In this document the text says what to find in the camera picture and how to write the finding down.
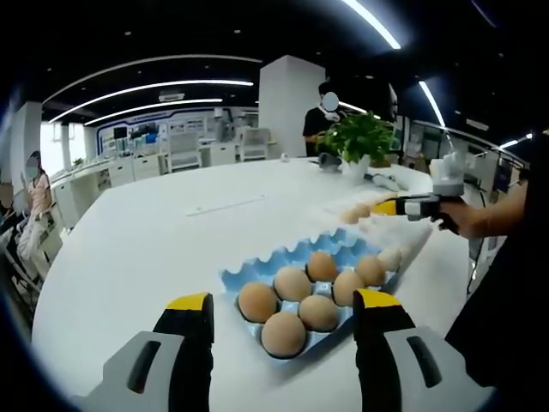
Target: egg carton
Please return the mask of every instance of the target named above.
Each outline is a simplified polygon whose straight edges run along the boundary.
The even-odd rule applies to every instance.
[[[376,256],[381,250],[376,246],[369,244],[364,238],[352,235],[342,228],[337,228],[334,233],[321,233],[315,241],[312,241],[311,239],[300,240],[292,251],[286,247],[276,249],[265,262],[259,258],[247,260],[236,273],[232,273],[228,270],[221,271],[220,277],[225,286],[227,297],[234,304],[235,309],[242,317],[243,323],[246,325],[248,331],[260,345],[262,345],[261,333],[263,324],[252,323],[242,315],[238,307],[238,294],[240,290],[248,282],[262,282],[272,288],[276,272],[284,266],[295,266],[304,270],[306,273],[306,265],[309,261],[309,257],[315,251],[324,251],[330,254],[335,260],[338,272],[341,273],[345,269],[353,269],[360,258],[367,255]],[[389,283],[394,275],[394,272],[387,272],[385,285]],[[332,284],[332,282],[314,282],[312,294],[320,294],[333,300]],[[383,289],[383,287],[371,287],[371,289],[379,290]],[[298,302],[281,300],[278,297],[277,299],[277,312],[287,311],[298,315]],[[267,351],[265,351],[265,353],[268,354],[273,362],[280,364],[299,358],[324,339],[341,331],[341,328],[343,328],[352,317],[352,307],[337,306],[337,308],[339,313],[338,325],[332,331],[325,333],[308,330],[305,345],[296,356],[290,359],[279,359],[273,357],[267,353]]]

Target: ceiling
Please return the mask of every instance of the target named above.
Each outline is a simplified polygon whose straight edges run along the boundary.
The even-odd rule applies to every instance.
[[[22,65],[13,65],[11,75],[20,81],[21,101],[45,101],[85,76],[140,59],[238,56],[261,63],[174,58],[108,71],[48,100],[43,117],[49,120],[122,89],[195,79],[243,80],[254,86],[183,86],[185,99],[222,98],[224,105],[256,106],[261,67],[291,54],[326,67],[341,100],[382,115],[384,85],[390,82],[403,114],[438,123],[417,86],[425,80],[449,127],[501,143],[547,126],[540,96],[549,92],[549,82],[534,52],[541,46],[543,26],[535,18],[540,11],[528,2],[359,2],[393,34],[400,50],[392,50],[341,0],[99,0],[78,11],[74,3],[61,2],[41,10],[36,25],[29,23],[30,40],[12,45]],[[158,103],[160,90],[103,100],[63,121],[82,123]],[[472,128],[468,118],[490,129]]]

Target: white flower pot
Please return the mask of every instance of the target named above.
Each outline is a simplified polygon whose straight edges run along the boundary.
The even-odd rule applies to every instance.
[[[356,183],[364,182],[364,175],[368,173],[370,160],[370,156],[365,154],[359,163],[343,161],[343,174]]]

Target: green leaves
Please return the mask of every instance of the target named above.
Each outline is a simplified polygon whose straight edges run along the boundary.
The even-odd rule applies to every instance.
[[[392,141],[391,125],[365,113],[347,116],[332,125],[319,143],[340,153],[344,161],[358,163],[364,155],[382,161]]]

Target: sleeve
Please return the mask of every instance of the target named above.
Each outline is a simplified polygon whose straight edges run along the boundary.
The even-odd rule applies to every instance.
[[[316,135],[314,131],[313,118],[311,116],[311,111],[308,111],[305,115],[305,125],[303,126],[303,136],[309,137]]]
[[[42,174],[42,176],[40,176],[39,184],[44,190],[49,189],[50,188],[50,178],[48,178],[45,173]]]

